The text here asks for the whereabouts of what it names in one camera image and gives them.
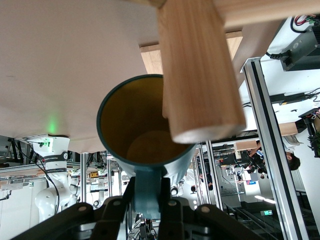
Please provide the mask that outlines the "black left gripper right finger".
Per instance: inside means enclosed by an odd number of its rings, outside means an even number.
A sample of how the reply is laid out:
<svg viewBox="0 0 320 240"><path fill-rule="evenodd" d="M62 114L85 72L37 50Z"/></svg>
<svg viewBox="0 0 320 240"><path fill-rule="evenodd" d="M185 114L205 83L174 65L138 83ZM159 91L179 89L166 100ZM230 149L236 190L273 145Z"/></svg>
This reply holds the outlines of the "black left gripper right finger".
<svg viewBox="0 0 320 240"><path fill-rule="evenodd" d="M192 210L189 201L171 197L170 179L161 179L161 240L261 240L262 237L211 204Z"/></svg>

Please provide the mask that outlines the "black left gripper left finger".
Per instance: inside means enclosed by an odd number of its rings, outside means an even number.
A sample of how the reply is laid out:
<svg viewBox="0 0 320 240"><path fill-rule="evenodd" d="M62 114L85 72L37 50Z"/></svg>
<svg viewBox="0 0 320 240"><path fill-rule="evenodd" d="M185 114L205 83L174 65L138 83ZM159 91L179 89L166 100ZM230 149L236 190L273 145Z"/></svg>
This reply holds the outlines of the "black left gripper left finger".
<svg viewBox="0 0 320 240"><path fill-rule="evenodd" d="M132 177L122 196L109 197L94 210L93 206L80 202L37 224L14 237L15 240L73 240L75 230L82 225L94 223L91 240L116 240L125 219L128 205L135 191Z"/></svg>

